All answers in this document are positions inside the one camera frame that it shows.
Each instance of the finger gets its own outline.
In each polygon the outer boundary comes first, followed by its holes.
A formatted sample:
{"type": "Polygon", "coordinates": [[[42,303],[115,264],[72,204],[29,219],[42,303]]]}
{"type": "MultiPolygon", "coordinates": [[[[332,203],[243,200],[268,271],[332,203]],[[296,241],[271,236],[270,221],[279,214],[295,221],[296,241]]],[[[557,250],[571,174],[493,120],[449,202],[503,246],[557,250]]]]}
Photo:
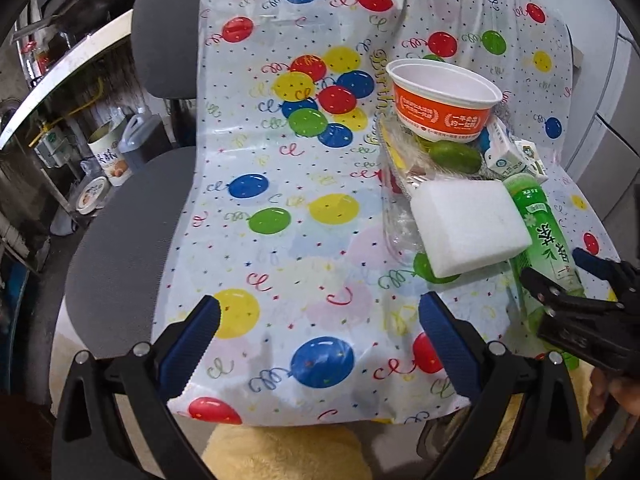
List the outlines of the finger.
{"type": "Polygon", "coordinates": [[[609,380],[599,368],[594,368],[591,372],[591,386],[591,391],[599,397],[603,396],[609,387],[609,380]]]}
{"type": "Polygon", "coordinates": [[[589,400],[587,402],[587,413],[591,418],[596,418],[604,411],[605,397],[597,396],[593,388],[589,392],[589,400]]]}
{"type": "Polygon", "coordinates": [[[629,378],[615,378],[609,385],[609,392],[631,415],[640,415],[640,382],[629,378]]]}
{"type": "Polygon", "coordinates": [[[591,418],[599,416],[604,411],[606,402],[605,392],[607,391],[608,381],[602,371],[597,368],[591,373],[591,391],[587,402],[587,412],[591,418]]]}
{"type": "Polygon", "coordinates": [[[616,449],[621,449],[622,446],[625,445],[626,438],[631,434],[631,432],[636,427],[636,422],[638,422],[638,418],[636,416],[630,416],[625,424],[625,429],[620,432],[618,437],[613,442],[613,446],[616,449]]]}

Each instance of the chair backrest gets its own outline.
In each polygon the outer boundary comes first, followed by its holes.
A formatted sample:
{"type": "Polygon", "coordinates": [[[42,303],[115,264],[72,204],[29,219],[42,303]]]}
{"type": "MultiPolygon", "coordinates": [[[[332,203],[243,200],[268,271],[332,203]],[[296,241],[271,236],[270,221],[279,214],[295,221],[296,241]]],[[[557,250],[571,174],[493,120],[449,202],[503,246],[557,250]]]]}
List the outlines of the chair backrest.
{"type": "Polygon", "coordinates": [[[162,99],[195,99],[200,0],[136,0],[131,46],[142,85],[162,99]]]}

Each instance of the yellow towel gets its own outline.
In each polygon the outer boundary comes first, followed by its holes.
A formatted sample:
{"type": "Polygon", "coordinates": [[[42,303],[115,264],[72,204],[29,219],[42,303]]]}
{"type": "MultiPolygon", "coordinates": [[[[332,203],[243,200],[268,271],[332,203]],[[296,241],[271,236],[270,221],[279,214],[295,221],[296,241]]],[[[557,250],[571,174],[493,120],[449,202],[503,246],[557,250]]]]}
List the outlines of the yellow towel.
{"type": "MultiPolygon", "coordinates": [[[[570,373],[582,419],[589,421],[591,370],[584,362],[570,373]]],[[[495,468],[515,423],[522,396],[513,396],[478,476],[495,468]]],[[[340,425],[249,428],[220,425],[202,458],[218,480],[371,480],[355,434],[340,425]]],[[[594,478],[588,472],[588,478],[594,478]]]]}

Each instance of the green tea bottle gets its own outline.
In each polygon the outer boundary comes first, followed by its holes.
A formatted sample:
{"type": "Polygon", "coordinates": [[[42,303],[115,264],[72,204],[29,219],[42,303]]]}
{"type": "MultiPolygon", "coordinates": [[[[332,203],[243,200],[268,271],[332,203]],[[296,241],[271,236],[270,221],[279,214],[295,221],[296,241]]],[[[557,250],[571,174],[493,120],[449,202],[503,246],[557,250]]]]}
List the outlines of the green tea bottle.
{"type": "Polygon", "coordinates": [[[511,267],[518,286],[520,309],[529,330],[536,333],[545,311],[542,304],[520,285],[519,276],[524,267],[532,267],[544,274],[572,296],[584,297],[584,289],[575,271],[571,251],[540,184],[530,174],[519,173],[505,179],[504,185],[533,240],[528,249],[511,259],[511,267]]]}

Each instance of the green balloon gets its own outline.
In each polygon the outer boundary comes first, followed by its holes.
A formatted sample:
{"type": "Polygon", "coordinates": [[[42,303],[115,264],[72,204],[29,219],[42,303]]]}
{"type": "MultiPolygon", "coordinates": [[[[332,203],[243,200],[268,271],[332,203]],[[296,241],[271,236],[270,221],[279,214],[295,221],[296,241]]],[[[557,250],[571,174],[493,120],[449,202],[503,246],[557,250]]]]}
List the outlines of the green balloon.
{"type": "Polygon", "coordinates": [[[289,126],[302,137],[317,137],[328,124],[324,114],[313,108],[300,108],[289,116],[289,126]]]}
{"type": "Polygon", "coordinates": [[[289,211],[279,207],[268,207],[249,218],[249,229],[261,235],[273,235],[286,229],[290,223],[289,211]]]}
{"type": "Polygon", "coordinates": [[[482,35],[482,44],[492,54],[501,56],[507,51],[507,43],[500,35],[500,32],[488,30],[482,35]]]}
{"type": "Polygon", "coordinates": [[[440,56],[436,56],[435,54],[427,54],[422,59],[431,59],[432,61],[444,61],[440,56]]]}
{"type": "Polygon", "coordinates": [[[424,253],[417,253],[414,258],[414,272],[416,276],[420,276],[422,279],[427,280],[429,283],[449,283],[459,278],[459,274],[455,276],[447,276],[446,278],[436,278],[431,270],[431,264],[427,255],[424,253]]]}

